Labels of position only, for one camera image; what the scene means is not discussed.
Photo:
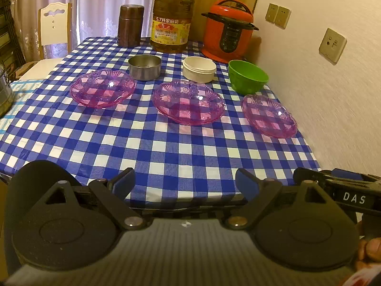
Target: stainless steel bowl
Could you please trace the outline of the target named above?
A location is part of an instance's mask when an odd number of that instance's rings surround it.
[[[129,59],[130,75],[135,80],[154,80],[160,76],[161,59],[153,55],[136,55]]]

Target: plate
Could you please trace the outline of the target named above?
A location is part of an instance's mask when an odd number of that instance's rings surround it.
[[[120,70],[83,74],[71,85],[73,99],[86,107],[106,108],[121,103],[135,90],[136,81]]]
[[[241,106],[250,125],[262,134],[292,138],[298,132],[298,125],[287,109],[268,97],[249,94]]]
[[[187,80],[162,83],[153,93],[153,103],[163,115],[188,126],[214,122],[225,110],[219,94],[204,84]]]

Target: oil bottle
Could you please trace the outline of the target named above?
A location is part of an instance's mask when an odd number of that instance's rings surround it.
[[[180,53],[188,43],[194,0],[154,0],[151,46],[155,51]]]

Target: bottle label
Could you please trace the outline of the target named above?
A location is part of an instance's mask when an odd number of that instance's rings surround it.
[[[183,45],[188,42],[190,19],[169,19],[154,16],[151,40],[164,45]]]

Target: wall outlet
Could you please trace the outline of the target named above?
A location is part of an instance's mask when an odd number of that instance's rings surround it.
[[[336,64],[346,44],[347,39],[345,37],[328,28],[320,44],[319,52]]]
[[[266,20],[274,23],[275,18],[277,17],[278,9],[279,6],[270,3],[269,8],[267,9]]]
[[[279,6],[275,24],[283,29],[287,27],[288,20],[291,16],[291,11],[285,7]]]

